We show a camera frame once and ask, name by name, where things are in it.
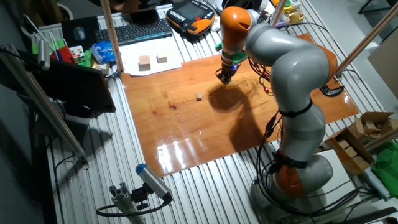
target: blue pen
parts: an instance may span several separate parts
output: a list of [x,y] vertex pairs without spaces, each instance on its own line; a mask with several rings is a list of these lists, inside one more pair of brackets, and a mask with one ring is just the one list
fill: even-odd
[[55,49],[56,49],[55,50],[55,55],[57,56],[59,61],[63,62],[61,51],[58,48],[57,42],[55,41],[55,38],[54,38],[54,35],[52,34],[52,31],[50,32],[50,38],[51,38],[51,40],[53,42],[53,45],[55,46]]

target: wooden table surface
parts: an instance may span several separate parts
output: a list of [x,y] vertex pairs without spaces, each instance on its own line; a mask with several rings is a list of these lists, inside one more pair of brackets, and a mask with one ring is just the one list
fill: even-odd
[[[274,97],[264,92],[247,60],[227,86],[216,78],[220,67],[215,55],[144,77],[121,75],[145,162],[158,176],[260,145],[278,110]],[[332,80],[328,86],[340,84]],[[316,89],[311,97],[327,123],[359,113],[345,91],[330,98]],[[269,141],[277,139],[279,128]]]

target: mouse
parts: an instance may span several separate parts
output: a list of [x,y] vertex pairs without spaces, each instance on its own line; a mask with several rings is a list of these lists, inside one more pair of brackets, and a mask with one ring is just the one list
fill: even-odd
[[73,36],[76,40],[84,40],[86,39],[85,30],[82,27],[75,27],[73,29]]

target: computer monitor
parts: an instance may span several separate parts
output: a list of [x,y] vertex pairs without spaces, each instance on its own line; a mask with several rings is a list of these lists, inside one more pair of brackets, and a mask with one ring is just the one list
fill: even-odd
[[[35,55],[20,50],[18,53],[25,60],[37,63]],[[1,63],[1,69],[7,70]],[[23,91],[14,76],[9,71],[8,73],[2,74],[0,84],[15,91]],[[116,111],[102,71],[51,58],[49,70],[33,71],[32,74],[47,96],[65,101],[69,108],[85,106],[97,112]]]

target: keyboard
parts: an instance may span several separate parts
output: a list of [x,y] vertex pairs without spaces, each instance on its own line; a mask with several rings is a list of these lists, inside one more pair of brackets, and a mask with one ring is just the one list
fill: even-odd
[[[115,30],[120,46],[173,35],[167,19],[157,19],[150,24],[129,24],[115,27]],[[97,43],[110,40],[107,29],[94,31],[94,35]]]

